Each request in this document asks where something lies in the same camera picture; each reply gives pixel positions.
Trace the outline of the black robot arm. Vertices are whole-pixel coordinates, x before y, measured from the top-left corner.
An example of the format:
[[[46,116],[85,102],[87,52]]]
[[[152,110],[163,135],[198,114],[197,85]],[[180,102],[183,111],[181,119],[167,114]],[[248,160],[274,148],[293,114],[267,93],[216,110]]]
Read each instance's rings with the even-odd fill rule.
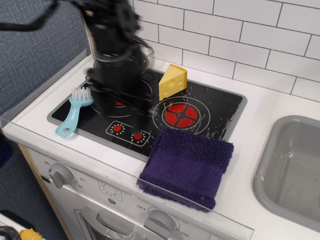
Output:
[[[142,89],[141,75],[147,60],[136,35],[139,16],[126,0],[72,0],[89,28],[95,44],[94,67],[87,71],[95,94],[147,112],[149,94]]]

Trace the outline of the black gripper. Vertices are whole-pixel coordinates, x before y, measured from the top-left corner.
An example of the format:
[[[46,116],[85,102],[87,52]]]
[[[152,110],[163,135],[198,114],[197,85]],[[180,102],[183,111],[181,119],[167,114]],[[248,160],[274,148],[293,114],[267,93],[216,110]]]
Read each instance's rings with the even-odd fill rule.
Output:
[[[143,89],[142,75],[149,66],[149,59],[142,57],[138,66],[126,61],[121,66],[111,66],[96,60],[87,71],[91,91],[104,99],[111,99],[136,110],[149,110],[152,94]]]

